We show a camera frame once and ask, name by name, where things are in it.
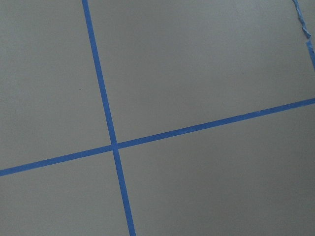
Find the gray surface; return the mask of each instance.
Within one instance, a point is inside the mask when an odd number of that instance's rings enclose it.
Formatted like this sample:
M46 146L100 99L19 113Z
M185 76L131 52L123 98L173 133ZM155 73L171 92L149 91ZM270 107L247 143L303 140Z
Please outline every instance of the gray surface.
M110 144L82 5L0 1L0 169Z
M137 235L315 235L314 108L122 149Z
M128 235L110 153L0 178L2 236Z
M118 142L315 97L290 0L89 2ZM0 0L0 20L0 169L108 145L81 2ZM137 235L314 235L314 115L122 149ZM0 177L0 235L127 236L112 158Z
M315 95L290 0L90 5L119 142Z

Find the tape line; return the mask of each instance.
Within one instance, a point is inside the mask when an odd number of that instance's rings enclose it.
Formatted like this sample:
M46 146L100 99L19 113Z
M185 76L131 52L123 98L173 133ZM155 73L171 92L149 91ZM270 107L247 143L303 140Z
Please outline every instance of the tape line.
M302 14L298 0L293 0L293 2L295 5L295 8L296 8L296 12L297 12L297 15L299 17L299 20L302 24L302 30L303 30L305 36L308 38L308 41L306 42L306 46L307 46L307 49L309 50L309 54L310 54L310 57L312 60L313 68L315 70L315 53L314 53L314 48L313 48L313 44L311 41L311 34L310 34L310 32L308 32L308 30L306 28L306 23L305 23L305 20L304 20L304 17L303 17L303 14Z
M309 106L312 104L315 104L315 98L307 99L307 100L303 100L303 101L299 101L299 102L294 102L294 103L290 103L290 104L282 105L282 106L278 106L278 107L273 107L273 108L269 108L269 109L265 109L265 110L261 110L261 111L257 111L257 112L251 112L251 113L247 113L244 115L234 116L234 117L225 118L225 119L219 119L216 121L211 121L211 122L204 123L204 124L198 124L198 125L194 125L194 126L190 126L190 127L186 127L186 128L182 128L182 129L176 129L173 131L155 134L155 135L151 135L151 136L147 136L147 137L143 137L143 138L139 138L139 139L133 139L130 141L118 143L117 146L119 149L127 148L127 147L131 147L131 146L139 145L139 144L145 144L145 143L149 143L149 142L156 141L156 140L161 140L161 139L166 139L166 138L178 136L181 134L187 134L187 133L191 133L191 132L195 132L195 131L199 131L199 130L203 130L203 129L209 129L209 128L213 128L213 127L217 127L217 126L221 126L221 125L225 125L225 124L230 124L230 123L234 123L234 122L238 122L238 121L242 121L242 120L246 120L246 119L261 117L261 116L265 116L265 115L269 115L269 114L273 114L273 113L287 111L290 109ZM91 156L91 155L96 155L96 154L100 154L100 153L104 153L104 152L108 152L108 151L112 151L111 145L104 146L104 147L98 147L98 148L94 148L94 149L87 150L87 151L77 152L77 153L73 153L73 154L69 154L69 155L65 155L65 156L55 157L55 158L47 159L47 160L43 160L43 161L33 162L33 163L29 163L29 164L22 165L22 166L12 167L9 169L0 170L0 176L10 175L10 174L17 173L17 172L22 172L22 171L27 171L27 170L39 168L39 167L53 165L53 164L57 164L57 163L65 162L65 161L70 161L70 160L74 160L74 159L78 159L78 158L82 158L82 157L87 157L87 156Z
M313 64L314 70L315 70L315 53L314 53L314 48L313 48L313 44L312 44L311 39L309 39L306 42L306 46L307 46L307 48L309 50L309 54L310 54L310 57L311 57L311 60L312 60L312 64Z
M273 108L269 108L269 109L265 109L265 110L261 110L257 112L247 113L244 115L234 116L234 117L225 118L225 119L219 119L219 120L204 123L204 124L198 124L198 125L194 125L194 126L190 126L190 127L186 127L182 129L176 129L176 130L165 132L165 133L155 134L155 135L151 135L151 136L147 136L147 137L143 137L139 139L122 142L118 144L118 148L127 148L134 145L144 144L144 143L148 143L148 142L152 142L156 140L174 137L177 135L195 132L198 130L209 129L216 126L230 124L230 123L234 123L234 122L238 122L238 121L242 121L246 119L261 117L261 116L269 115L272 113L278 113L278 112L283 112L283 111L298 108L298 107L308 106L314 103L315 103L315 98L312 98L312 99L294 102L287 105L273 107Z
M91 150L76 152L76 153L68 154L64 156L59 156L59 157L55 157L55 158L51 158L47 160L37 161L37 162L33 162L33 163L21 165L21 166L16 166L16 167L0 170L0 176L6 176L6 175L22 172L22 171L36 169L39 167L54 165L57 163L71 161L71 160L79 159L82 157L92 156L92 155L108 152L111 150L112 150L112 147L111 145L109 145L109 146L94 148Z
M304 20L304 17L303 17L303 14L302 14L302 11L301 11L299 2L298 2L298 0L293 0L293 2L294 2L294 5L295 5L295 8L296 8L296 11L297 11L297 15L298 15L298 17L299 17L299 20L300 20L300 22L301 22L301 24L302 24L302 30L303 30L305 36L306 36L307 38L310 38L310 37L311 37L311 34L310 34L310 32L308 32L308 30L307 30L307 28L306 28L306 23L305 23L305 20Z
M124 178L123 167L121 164L120 155L119 155L119 151L118 151L118 145L117 145L117 139L116 139L114 124L113 124L113 119L112 119L112 115L110 112L110 107L109 107L109 102L108 102L108 97L107 97L107 92L106 92L106 87L105 87L105 81L104 81L104 77L103 77L103 73L102 73L102 69L101 69L101 65L100 65L100 61L99 61L99 56L98 56L96 40L95 40L95 35L94 35L94 30L93 30L92 19L91 19L88 1L82 0L82 5L83 5L85 20L86 20L86 24L87 24L87 28L88 28L91 50L92 50L92 55L93 55L99 90L101 93L103 108L104 108L104 112L105 112L105 116L106 116L106 122L107 122L109 137L110 137L110 141L111 141L111 145L112 145L112 149L113 149L112 151L113 151L114 160L115 160L115 166L116 166L116 172L117 172L117 176L118 176L119 187L120 187L120 191L121 191L121 195L122 195L122 199L123 199L123 205L124 205L124 209L125 209L129 235L130 236L136 236L136 232L135 232L135 228L134 228L134 224L133 224L133 219L132 219L132 214L131 214L131 209L130 209L130 204L129 204L129 199L128 199L128 193L127 193L125 178Z

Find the blue painter's tape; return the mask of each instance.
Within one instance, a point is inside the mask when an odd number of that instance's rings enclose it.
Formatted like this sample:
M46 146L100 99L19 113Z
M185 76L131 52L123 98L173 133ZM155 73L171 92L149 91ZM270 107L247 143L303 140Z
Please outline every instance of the blue painter's tape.
M139 145L139 144L144 144L144 143L148 143L148 142L152 142L152 141L156 141L156 140L166 139L166 138L170 138L170 137L177 136L177 135L187 134L187 133L191 133L191 132L195 132L195 131L203 130L203 129L209 129L209 128L213 128L216 126L230 124L230 123L234 123L234 122L238 122L238 121L242 121L242 120L246 120L246 119L251 119L251 118L255 118L255 117L261 117L261 116L269 115L272 113L283 112L286 110L290 110L290 109L294 109L294 108L298 108L298 107L303 107L303 106L308 106L311 104L315 104L315 98L303 100L303 101L299 101L299 102L295 102L295 103L290 103L290 104L283 105L283 106L273 107L273 108L269 108L269 109L265 109L265 110L261 110L261 111L257 111L257 112L251 112L251 113L247 113L247 114L239 115L239 116L235 116L235 117L219 119L219 120L204 123L204 124L198 124L198 125L194 125L194 126L190 126L190 127L186 127L186 128L182 128L182 129L177 129L177 130L173 130L173 131L169 131L169 132L165 132L165 133L155 134L155 135L151 135L151 136L147 136L147 137L143 137L143 138L139 138L139 139L134 139L134 140L126 141L126 142L122 142L122 143L118 144L118 148L127 148L127 147L131 147L134 145Z
M313 64L314 70L315 70L315 52L314 52L314 48L313 48L313 44L312 44L311 39L309 39L306 42L306 46L307 46L307 48L309 50L309 54L310 54L310 57L311 57L311 60L312 60L312 64Z
M91 150L76 152L69 155L59 156L59 157L55 157L55 158L51 158L47 160L37 161L37 162L22 165L22 166L16 166L16 167L0 170L0 176L6 176L6 175L14 174L17 172L28 171L31 169L54 165L57 163L71 161L71 160L79 159L82 157L92 156L92 155L108 152L111 150L112 150L112 147L111 145L109 145L109 146L94 148Z
M129 204L129 199L128 199L127 187L126 187L126 183L125 183L123 168L122 168L119 150L118 150L118 145L117 145L117 139L116 139L114 124L113 124L113 119L112 119L112 115L111 115L110 108L109 108L109 102L108 102L108 97L107 97L107 92L106 92L106 87L105 87L105 81L104 81L102 68L101 68L100 61L99 61L99 55L98 55L98 51L97 51L95 34L94 34L94 30L93 30L93 24L92 24L92 19L91 19L88 1L82 0L82 5L83 5L85 20L86 20L86 24L87 24L87 28L88 28L88 34L89 34L89 39L90 39L90 44L91 44L91 49L92 49L92 55L93 55L93 59L94 59L94 65L95 65L99 90L100 90L100 94L102 97L103 108L104 108L104 112L105 112L105 116L106 116L106 122L107 122L109 137L110 137L110 141L111 141L112 148L113 148L112 151L113 151L114 160L115 160L115 166L116 166L116 172L117 172L117 176L118 176L119 187L120 187L120 191L121 191L121 195L122 195L122 199L123 199L128 230L129 230L130 236L136 236L136 232L135 232L135 228L134 228L134 224L133 224L133 219L132 219L132 214L131 214L131 209L130 209L130 204Z
M310 37L311 37L311 34L310 34L310 32L308 32L308 30L307 30L307 28L306 28L306 23L305 23L305 20L304 20L304 17L303 17L303 14L302 14L302 11L301 11L299 2L298 2L298 0L293 0L293 2L294 2L294 5L295 5L295 8L296 8L296 11L297 11L297 15L298 15L298 17L299 17L299 20L300 20L300 22L301 22L301 24L302 24L302 30L303 30L305 36L306 36L307 38L310 38Z

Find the gray floor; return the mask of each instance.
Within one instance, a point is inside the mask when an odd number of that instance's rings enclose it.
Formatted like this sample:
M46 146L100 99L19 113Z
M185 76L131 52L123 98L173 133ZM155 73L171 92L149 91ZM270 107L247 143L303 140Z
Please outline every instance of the gray floor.
M290 0L90 0L118 142L315 97ZM300 0L315 33L315 4ZM110 144L81 1L0 1L0 170ZM138 236L315 235L315 106L120 150ZM0 177L0 235L127 236L112 153Z

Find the floor square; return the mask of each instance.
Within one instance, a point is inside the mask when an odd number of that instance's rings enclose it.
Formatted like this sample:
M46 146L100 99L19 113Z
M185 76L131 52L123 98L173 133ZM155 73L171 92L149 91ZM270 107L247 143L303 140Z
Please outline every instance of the floor square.
M110 144L82 4L0 7L0 169Z
M112 153L0 178L2 236L127 236Z
M90 2L119 142L313 98L292 1Z
M314 235L314 108L121 149L137 235Z

